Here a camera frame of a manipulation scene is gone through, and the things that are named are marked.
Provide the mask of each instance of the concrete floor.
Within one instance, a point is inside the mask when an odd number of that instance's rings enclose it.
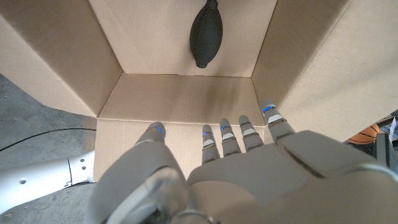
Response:
[[[81,128],[81,117],[41,105],[0,75],[0,149],[33,134]],[[0,152],[0,170],[84,152],[80,130],[29,139]],[[3,213],[0,223],[83,223],[94,184],[70,187]]]

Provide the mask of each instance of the black rubber bulb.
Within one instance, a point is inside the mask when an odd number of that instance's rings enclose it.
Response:
[[[216,56],[223,39],[223,21],[217,5],[217,0],[207,0],[192,24],[191,53],[199,68],[206,68]]]

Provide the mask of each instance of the orange ball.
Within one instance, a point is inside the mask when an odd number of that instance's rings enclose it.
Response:
[[[369,144],[376,140],[378,133],[380,133],[379,126],[372,124],[372,126],[349,138],[348,141],[353,144]]]

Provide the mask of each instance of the cardboard box flap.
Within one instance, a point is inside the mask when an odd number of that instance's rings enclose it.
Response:
[[[398,1],[351,1],[280,112],[345,141],[398,108]]]
[[[250,77],[276,0],[218,1],[223,41],[206,69],[190,52],[190,29],[206,1],[90,0],[124,72]]]
[[[279,106],[343,13],[348,0],[278,1],[252,79]]]
[[[265,125],[250,78],[123,73],[99,118],[197,124],[227,118],[239,125],[242,114]]]
[[[47,106],[97,117],[122,70],[89,2],[1,1],[0,16],[0,72]]]

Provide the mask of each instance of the robotic arm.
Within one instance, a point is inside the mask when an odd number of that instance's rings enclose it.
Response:
[[[273,144],[239,118],[247,153],[228,120],[203,127],[202,166],[187,180],[164,144],[162,123],[103,175],[88,223],[396,223],[398,178],[372,156],[311,131],[295,133],[270,101],[262,113]]]

